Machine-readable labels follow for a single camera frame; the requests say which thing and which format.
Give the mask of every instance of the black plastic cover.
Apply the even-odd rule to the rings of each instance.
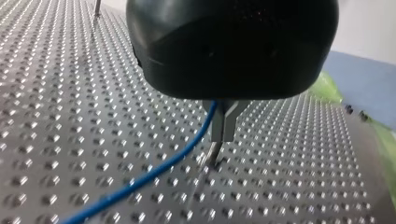
[[[147,82],[187,99],[279,99],[317,79],[338,23],[336,0],[129,0]]]

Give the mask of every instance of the blue cable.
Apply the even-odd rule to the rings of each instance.
[[[128,197],[134,191],[144,187],[147,183],[151,182],[155,177],[163,174],[167,170],[169,170],[172,166],[176,165],[178,162],[182,161],[184,157],[186,157],[194,147],[202,140],[204,137],[207,128],[210,125],[210,122],[213,119],[213,115],[215,114],[215,110],[217,107],[217,103],[213,102],[210,106],[210,110],[207,113],[206,120],[198,132],[198,134],[189,142],[186,147],[177,153],[174,157],[165,161],[163,164],[159,165],[157,168],[152,169],[150,172],[146,173],[142,177],[138,178],[132,185],[129,185],[115,193],[105,197],[104,199],[100,200],[97,203],[92,204],[90,207],[80,211],[79,213],[75,214],[74,216],[70,217],[69,219],[61,222],[62,224],[79,224],[84,222],[88,217],[92,217],[101,211],[107,209],[109,206],[113,205],[114,203],[119,202],[120,200]]]

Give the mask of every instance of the white wall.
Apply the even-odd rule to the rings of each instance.
[[[396,64],[396,1],[339,0],[332,50]]]
[[[126,1],[127,0],[102,0],[102,3],[124,12]]]

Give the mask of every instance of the perforated metal plate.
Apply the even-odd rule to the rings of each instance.
[[[59,222],[181,150],[205,118],[145,82],[123,15],[103,8],[93,21],[84,0],[0,1],[0,78],[1,224]],[[364,156],[375,144],[355,148],[350,126],[364,129],[308,94],[253,102],[202,191],[192,195],[208,137],[88,223],[392,223]]]

